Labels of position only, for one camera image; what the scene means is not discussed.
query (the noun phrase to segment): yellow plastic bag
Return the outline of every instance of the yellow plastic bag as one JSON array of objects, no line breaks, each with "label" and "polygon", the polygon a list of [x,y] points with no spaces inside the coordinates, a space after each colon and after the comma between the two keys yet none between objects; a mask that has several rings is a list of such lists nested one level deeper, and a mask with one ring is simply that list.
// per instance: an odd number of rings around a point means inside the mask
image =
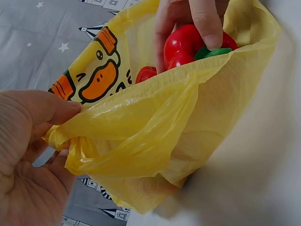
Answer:
[{"label": "yellow plastic bag", "polygon": [[56,150],[71,142],[70,172],[87,173],[117,205],[140,213],[181,188],[231,132],[280,33],[258,0],[232,0],[224,30],[241,48],[133,85],[143,66],[155,64],[158,4],[118,13],[53,84],[50,91],[85,110],[46,136]]}]

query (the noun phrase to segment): toy tomato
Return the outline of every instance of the toy tomato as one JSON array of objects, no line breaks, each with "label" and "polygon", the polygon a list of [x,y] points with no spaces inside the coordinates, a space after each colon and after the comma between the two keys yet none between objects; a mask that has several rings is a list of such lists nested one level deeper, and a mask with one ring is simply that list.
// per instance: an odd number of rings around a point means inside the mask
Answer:
[{"label": "toy tomato", "polygon": [[238,48],[236,42],[226,32],[222,36],[222,48],[231,48],[233,51]]},{"label": "toy tomato", "polygon": [[179,51],[171,60],[168,70],[194,61],[194,58],[186,52]]},{"label": "toy tomato", "polygon": [[157,75],[157,70],[155,67],[145,66],[139,71],[136,78],[136,84],[148,80],[155,75]]},{"label": "toy tomato", "polygon": [[204,46],[204,41],[195,25],[189,24],[181,27],[173,32],[165,43],[165,69],[169,70],[177,65],[183,65],[185,62],[192,62],[191,59],[202,46]]}]

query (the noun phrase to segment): toy fruit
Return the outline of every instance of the toy fruit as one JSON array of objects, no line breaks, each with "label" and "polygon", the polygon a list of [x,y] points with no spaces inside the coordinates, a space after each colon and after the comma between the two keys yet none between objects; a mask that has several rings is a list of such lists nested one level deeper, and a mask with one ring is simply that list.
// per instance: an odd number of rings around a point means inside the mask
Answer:
[{"label": "toy fruit", "polygon": [[148,80],[155,75],[157,75],[157,70],[155,67],[145,66],[139,71],[136,78],[136,84]]},{"label": "toy fruit", "polygon": [[175,54],[174,58],[171,60],[168,66],[168,70],[185,65],[194,61],[194,58],[186,52],[179,51]]},{"label": "toy fruit", "polygon": [[233,51],[238,48],[236,42],[226,32],[222,36],[222,48],[231,48]]},{"label": "toy fruit", "polygon": [[195,25],[189,24],[173,32],[164,46],[164,65],[169,70],[193,62],[195,53],[204,46]]},{"label": "toy fruit", "polygon": [[194,55],[194,60],[200,60],[204,59],[205,56],[210,53],[210,50],[207,49],[206,46],[203,46],[195,55]]},{"label": "toy fruit", "polygon": [[236,42],[223,32],[222,48],[209,51],[195,25],[186,25],[173,32],[164,46],[166,70],[191,63],[195,60],[226,54],[238,48]]},{"label": "toy fruit", "polygon": [[231,51],[232,51],[231,48],[219,48],[209,52],[207,55],[204,56],[204,58],[227,54],[230,53]]}]

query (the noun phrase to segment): human hand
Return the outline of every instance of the human hand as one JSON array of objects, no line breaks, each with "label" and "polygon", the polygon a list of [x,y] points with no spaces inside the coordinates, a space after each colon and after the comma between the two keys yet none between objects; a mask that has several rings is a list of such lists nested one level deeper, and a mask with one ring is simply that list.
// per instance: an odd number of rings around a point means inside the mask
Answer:
[{"label": "human hand", "polygon": [[44,91],[0,92],[0,225],[60,225],[75,180],[64,168],[68,151],[32,163],[47,147],[41,137],[80,108]]},{"label": "human hand", "polygon": [[229,0],[161,0],[154,43],[157,72],[165,71],[164,44],[173,29],[194,23],[209,50],[222,45],[222,22]]}]

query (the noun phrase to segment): grey fabric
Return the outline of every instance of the grey fabric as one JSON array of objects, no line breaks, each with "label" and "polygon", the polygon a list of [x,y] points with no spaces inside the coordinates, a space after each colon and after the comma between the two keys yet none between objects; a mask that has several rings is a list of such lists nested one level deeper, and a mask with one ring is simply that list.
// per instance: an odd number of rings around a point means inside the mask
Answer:
[{"label": "grey fabric", "polygon": [[[0,0],[0,89],[48,90],[103,24],[136,2]],[[47,149],[34,165],[53,152]],[[83,176],[75,182],[62,226],[125,226],[129,212]]]}]

